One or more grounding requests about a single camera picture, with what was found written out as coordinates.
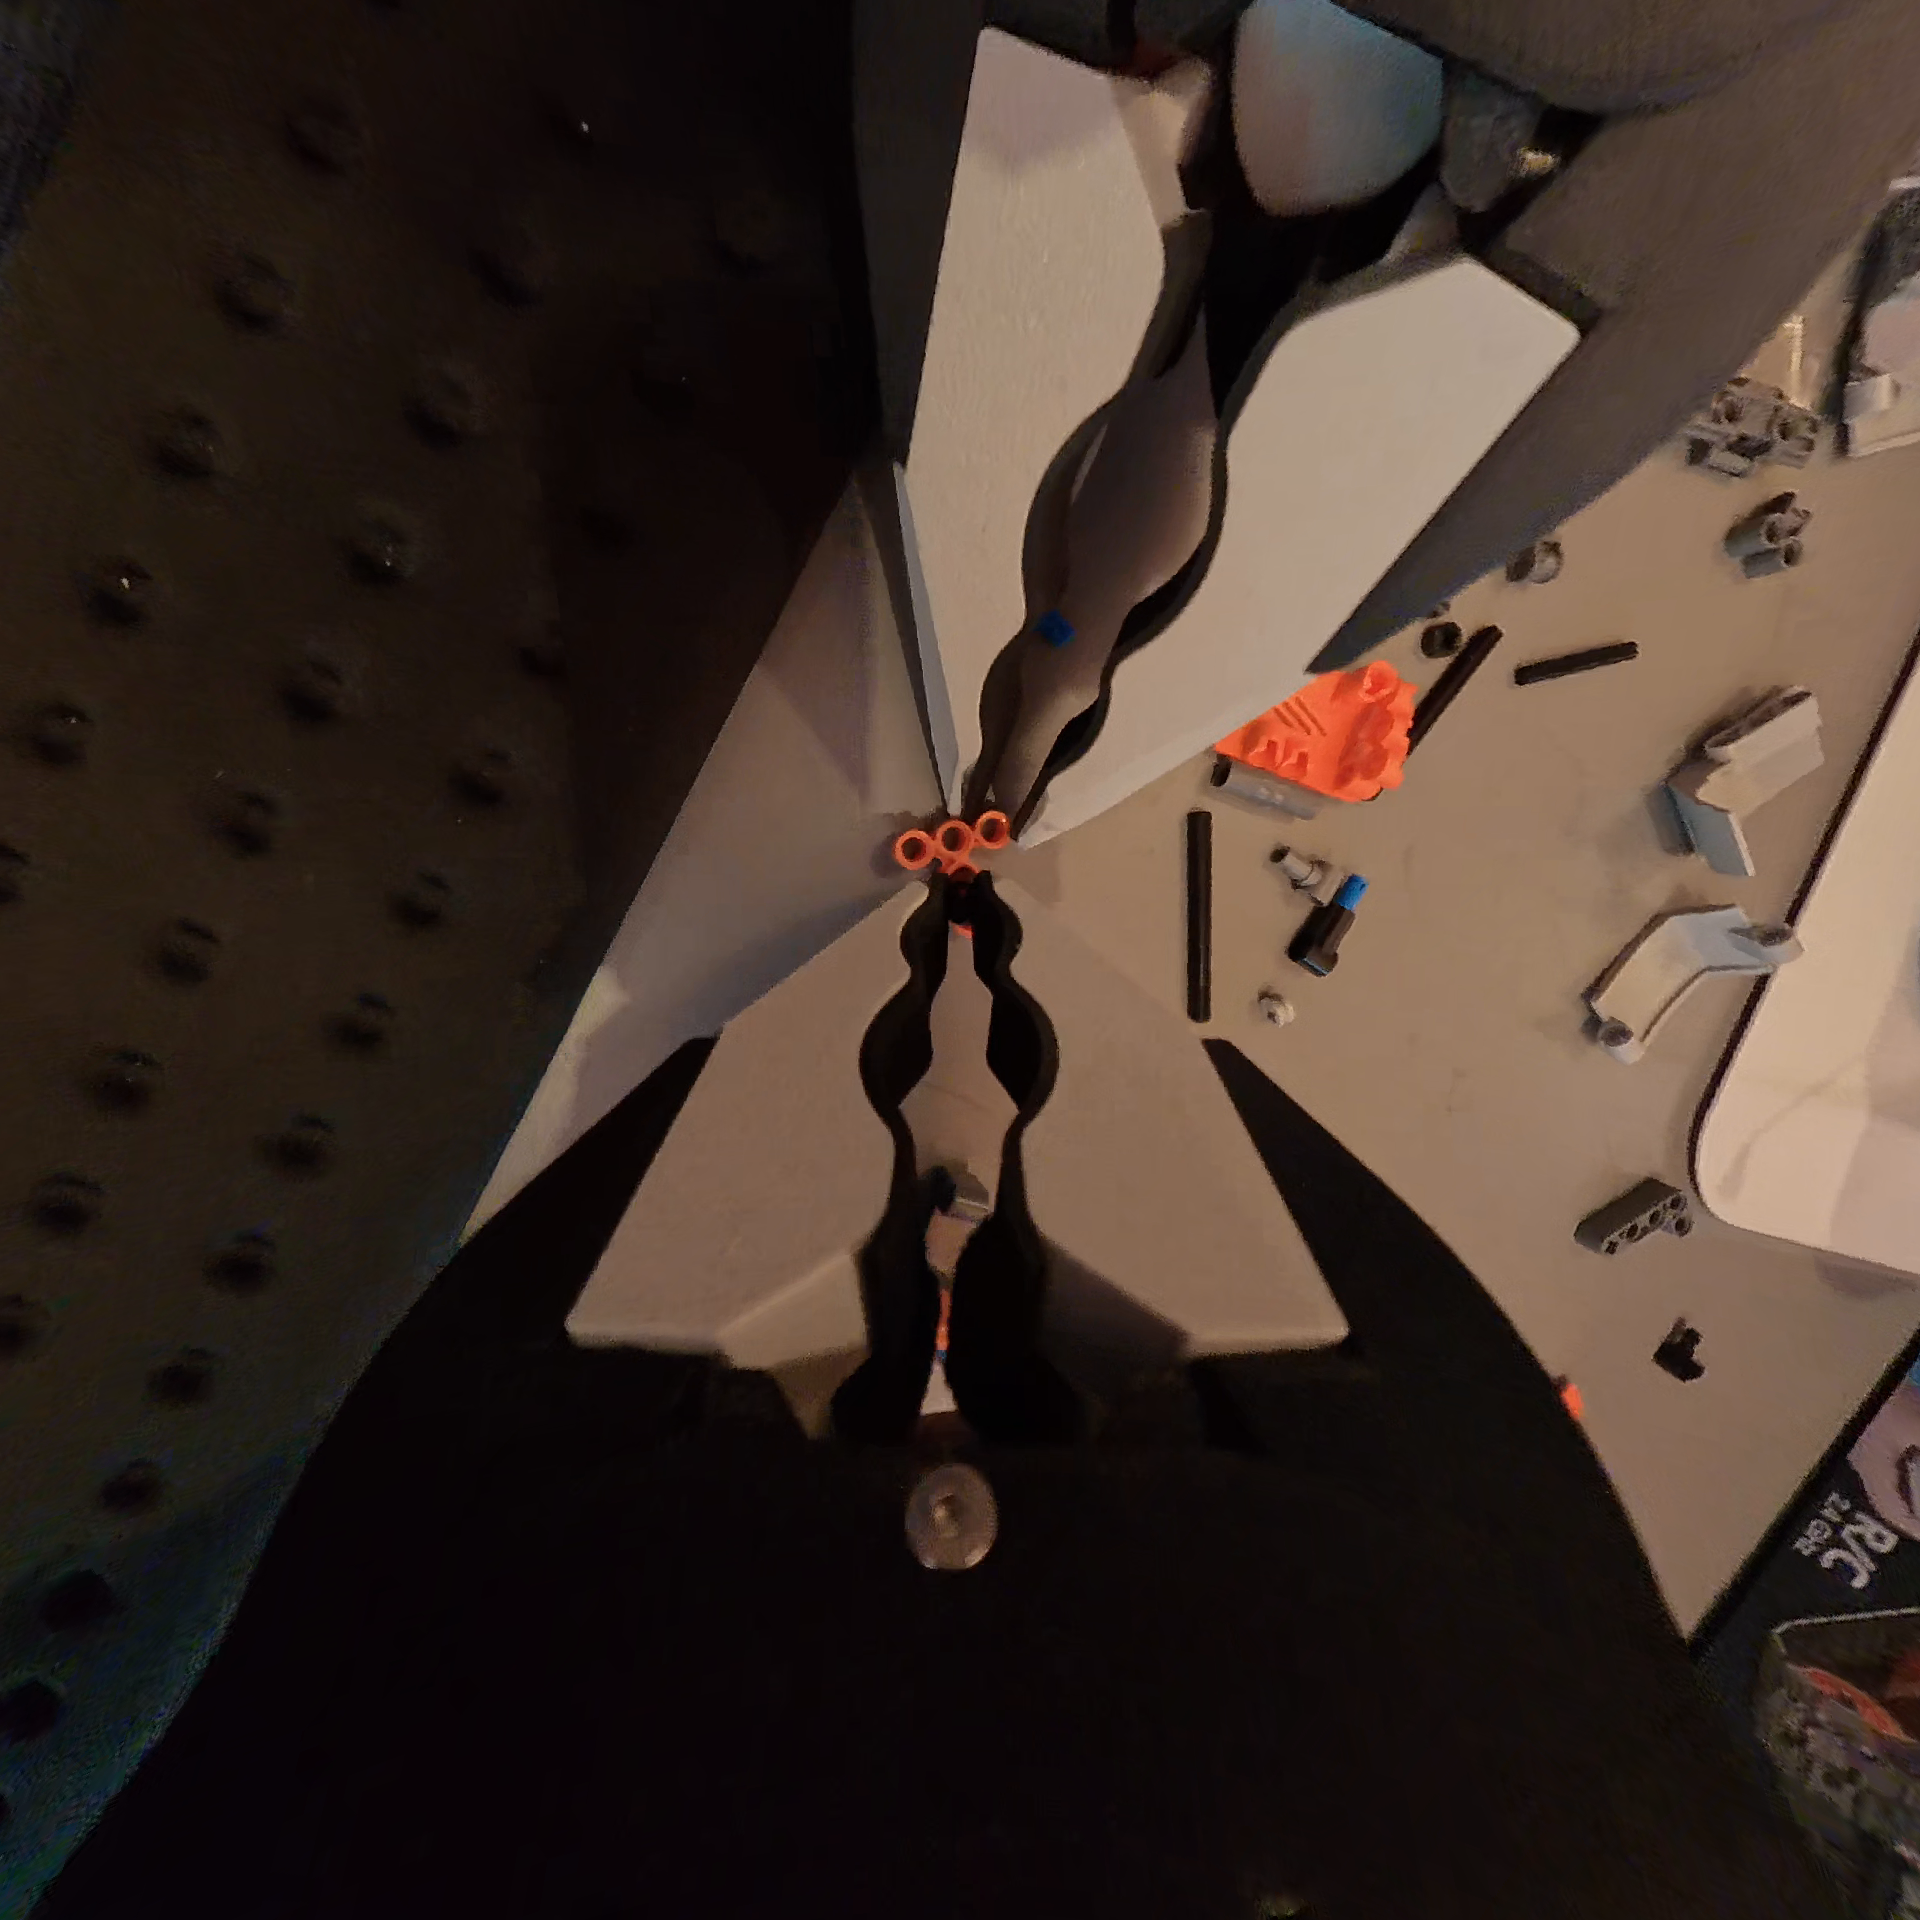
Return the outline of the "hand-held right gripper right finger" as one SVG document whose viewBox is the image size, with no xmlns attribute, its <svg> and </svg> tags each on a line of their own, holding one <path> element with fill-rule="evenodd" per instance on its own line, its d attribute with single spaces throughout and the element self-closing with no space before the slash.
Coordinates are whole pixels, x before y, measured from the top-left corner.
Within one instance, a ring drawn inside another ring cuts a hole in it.
<svg viewBox="0 0 1920 1920">
<path fill-rule="evenodd" d="M 1346 1313 L 1198 1028 L 1014 879 L 1012 981 L 1058 1069 L 1020 1142 L 1069 1357 L 1323 1350 Z"/>
</svg>

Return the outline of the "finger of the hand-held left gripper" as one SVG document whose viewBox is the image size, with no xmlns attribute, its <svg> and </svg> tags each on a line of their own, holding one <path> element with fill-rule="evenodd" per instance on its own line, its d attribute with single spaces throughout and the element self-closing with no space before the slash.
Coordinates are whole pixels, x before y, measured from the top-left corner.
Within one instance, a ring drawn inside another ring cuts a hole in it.
<svg viewBox="0 0 1920 1920">
<path fill-rule="evenodd" d="M 1218 429 L 1198 573 L 1110 670 L 1022 844 L 1093 821 L 1286 700 L 1537 390 L 1579 325 L 1468 254 L 1386 262 L 1262 335 Z"/>
<path fill-rule="evenodd" d="M 895 466 L 933 759 L 955 812 L 1028 826 L 1125 618 L 1210 525 L 1217 412 L 1198 318 L 1210 215 L 1185 165 L 1217 71 L 1097 73 L 977 41 Z M 1075 624 L 1050 648 L 1033 621 Z"/>
</svg>

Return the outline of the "dark grey short beam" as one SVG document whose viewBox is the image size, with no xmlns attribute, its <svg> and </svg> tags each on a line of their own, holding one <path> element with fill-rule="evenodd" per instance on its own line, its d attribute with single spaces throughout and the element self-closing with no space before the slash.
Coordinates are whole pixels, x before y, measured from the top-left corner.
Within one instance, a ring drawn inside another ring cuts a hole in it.
<svg viewBox="0 0 1920 1920">
<path fill-rule="evenodd" d="M 1645 1176 L 1579 1217 L 1573 1238 L 1597 1257 L 1617 1257 L 1628 1245 L 1665 1233 L 1689 1237 L 1694 1224 L 1689 1192 L 1665 1180 Z"/>
</svg>

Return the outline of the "white book stand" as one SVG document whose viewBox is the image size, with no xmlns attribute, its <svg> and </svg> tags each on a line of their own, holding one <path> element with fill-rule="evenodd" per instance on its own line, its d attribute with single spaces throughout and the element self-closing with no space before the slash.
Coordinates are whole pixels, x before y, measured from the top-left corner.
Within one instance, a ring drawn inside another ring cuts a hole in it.
<svg viewBox="0 0 1920 1920">
<path fill-rule="evenodd" d="M 1918 666 L 1907 665 L 1695 1119 L 1694 1183 L 1727 1228 L 1918 1270 Z"/>
</svg>

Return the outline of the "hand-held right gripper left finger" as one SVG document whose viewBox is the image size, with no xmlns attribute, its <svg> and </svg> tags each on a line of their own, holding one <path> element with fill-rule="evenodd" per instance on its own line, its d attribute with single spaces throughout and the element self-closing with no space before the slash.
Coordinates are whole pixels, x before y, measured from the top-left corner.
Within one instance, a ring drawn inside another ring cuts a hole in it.
<svg viewBox="0 0 1920 1920">
<path fill-rule="evenodd" d="M 569 1342 L 763 1373 L 854 1354 L 831 1422 L 910 1432 L 942 1305 L 902 1103 L 940 986 L 942 888 L 906 884 L 735 1014 L 569 1309 Z"/>
</svg>

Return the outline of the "grey block piece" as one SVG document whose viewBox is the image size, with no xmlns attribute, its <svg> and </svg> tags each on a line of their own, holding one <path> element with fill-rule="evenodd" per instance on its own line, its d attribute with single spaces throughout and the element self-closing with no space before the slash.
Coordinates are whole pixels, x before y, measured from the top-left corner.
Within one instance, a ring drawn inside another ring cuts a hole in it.
<svg viewBox="0 0 1920 1920">
<path fill-rule="evenodd" d="M 1825 765 L 1822 714 L 1806 686 L 1783 686 L 1705 733 L 1666 777 L 1677 839 L 1721 877 L 1754 877 L 1751 817 Z"/>
</svg>

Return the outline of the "orange t-shaped beam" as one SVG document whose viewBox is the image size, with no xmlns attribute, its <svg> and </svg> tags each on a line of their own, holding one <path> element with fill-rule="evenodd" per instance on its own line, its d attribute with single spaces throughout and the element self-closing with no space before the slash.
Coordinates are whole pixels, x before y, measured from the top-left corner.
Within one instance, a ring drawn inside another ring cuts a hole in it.
<svg viewBox="0 0 1920 1920">
<path fill-rule="evenodd" d="M 892 844 L 892 860 L 900 873 L 933 879 L 935 873 L 963 864 L 985 870 L 982 862 L 1011 844 L 1011 816 L 987 807 L 973 817 L 946 816 L 933 824 L 906 826 Z"/>
</svg>

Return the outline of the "scattered small black grey pieces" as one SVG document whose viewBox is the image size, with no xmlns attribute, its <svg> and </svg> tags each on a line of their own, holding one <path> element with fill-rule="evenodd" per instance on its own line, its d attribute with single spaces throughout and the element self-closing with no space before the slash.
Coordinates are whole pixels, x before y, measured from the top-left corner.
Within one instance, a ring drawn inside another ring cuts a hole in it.
<svg viewBox="0 0 1920 1920">
<path fill-rule="evenodd" d="M 1811 466 L 1819 448 L 1822 414 L 1817 407 L 1789 398 L 1783 388 L 1739 374 L 1694 415 L 1685 439 L 1686 463 L 1719 478 L 1746 478 L 1762 466 L 1801 470 Z M 1721 542 L 1721 551 L 1737 567 L 1739 578 L 1749 582 L 1773 578 L 1803 560 L 1807 525 L 1811 511 L 1801 508 L 1796 492 L 1787 488 L 1765 495 L 1735 520 Z M 1514 585 L 1545 585 L 1556 573 L 1562 557 L 1564 551 L 1556 542 L 1534 542 L 1509 562 L 1507 578 Z M 1482 626 L 1465 632 L 1458 624 L 1438 616 L 1421 637 L 1423 646 L 1429 640 L 1450 640 L 1450 648 L 1429 648 L 1429 658 L 1441 658 L 1444 670 L 1427 690 L 1419 687 L 1407 756 L 1427 743 L 1465 686 L 1491 661 L 1501 631 Z M 1606 640 L 1573 654 L 1519 663 L 1511 670 L 1511 680 L 1517 687 L 1534 687 L 1628 665 L 1637 658 L 1637 642 Z M 1282 812 L 1295 821 L 1314 817 L 1329 801 L 1341 804 L 1341 800 L 1321 800 L 1292 782 L 1237 765 L 1218 754 L 1212 756 L 1206 768 L 1206 786 L 1218 796 Z"/>
</svg>

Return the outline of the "blue toy cardboard box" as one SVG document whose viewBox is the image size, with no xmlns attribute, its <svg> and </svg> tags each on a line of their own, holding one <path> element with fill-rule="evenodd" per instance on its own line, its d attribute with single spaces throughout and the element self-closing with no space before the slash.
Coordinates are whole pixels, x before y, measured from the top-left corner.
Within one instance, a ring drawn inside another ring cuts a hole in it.
<svg viewBox="0 0 1920 1920">
<path fill-rule="evenodd" d="M 1918 1914 L 1918 1352 L 1815 1464 L 1694 1639 L 1850 1914 Z"/>
</svg>

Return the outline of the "black connector with blue pin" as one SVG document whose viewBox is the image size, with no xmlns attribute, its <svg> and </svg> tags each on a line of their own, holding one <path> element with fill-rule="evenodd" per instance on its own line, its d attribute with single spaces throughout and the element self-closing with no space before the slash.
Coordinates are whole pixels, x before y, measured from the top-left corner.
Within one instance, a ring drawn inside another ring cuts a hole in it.
<svg viewBox="0 0 1920 1920">
<path fill-rule="evenodd" d="M 1286 941 L 1286 960 L 1310 975 L 1331 975 L 1337 969 L 1339 948 L 1357 918 L 1370 879 L 1349 873 L 1331 894 L 1317 902 Z"/>
</svg>

